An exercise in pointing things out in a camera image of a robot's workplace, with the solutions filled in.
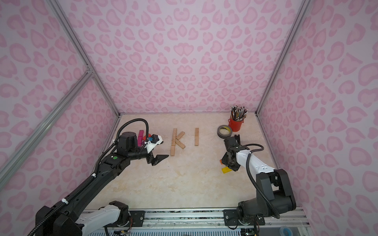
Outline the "long natural wood block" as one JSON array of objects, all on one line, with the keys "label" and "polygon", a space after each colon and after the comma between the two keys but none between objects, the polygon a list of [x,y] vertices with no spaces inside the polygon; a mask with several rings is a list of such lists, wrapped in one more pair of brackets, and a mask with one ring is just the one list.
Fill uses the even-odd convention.
[{"label": "long natural wood block", "polygon": [[175,146],[171,146],[170,156],[175,156]]}]

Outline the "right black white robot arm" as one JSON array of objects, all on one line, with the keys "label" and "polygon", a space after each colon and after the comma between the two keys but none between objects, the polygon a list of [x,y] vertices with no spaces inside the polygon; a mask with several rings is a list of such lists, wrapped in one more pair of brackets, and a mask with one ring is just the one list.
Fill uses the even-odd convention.
[{"label": "right black white robot arm", "polygon": [[242,145],[239,135],[225,138],[224,145],[226,152],[221,163],[234,172],[244,167],[256,190],[255,198],[238,203],[238,222],[259,224],[266,217],[279,219],[297,208],[288,173],[269,166],[255,155],[264,150],[263,145]]}]

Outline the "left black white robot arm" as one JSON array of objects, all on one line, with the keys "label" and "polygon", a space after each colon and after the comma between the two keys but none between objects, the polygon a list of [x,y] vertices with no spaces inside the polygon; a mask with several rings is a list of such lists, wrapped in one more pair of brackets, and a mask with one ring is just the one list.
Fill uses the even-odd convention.
[{"label": "left black white robot arm", "polygon": [[160,135],[153,134],[146,138],[143,147],[138,146],[136,133],[124,132],[121,142],[112,145],[110,154],[106,155],[96,166],[94,172],[75,190],[59,200],[53,207],[43,206],[35,216],[35,227],[30,236],[87,236],[92,232],[108,226],[131,226],[132,216],[128,205],[112,201],[105,207],[82,216],[88,204],[116,177],[118,177],[133,160],[146,159],[155,166],[168,155],[154,155],[153,149],[162,144]]}]

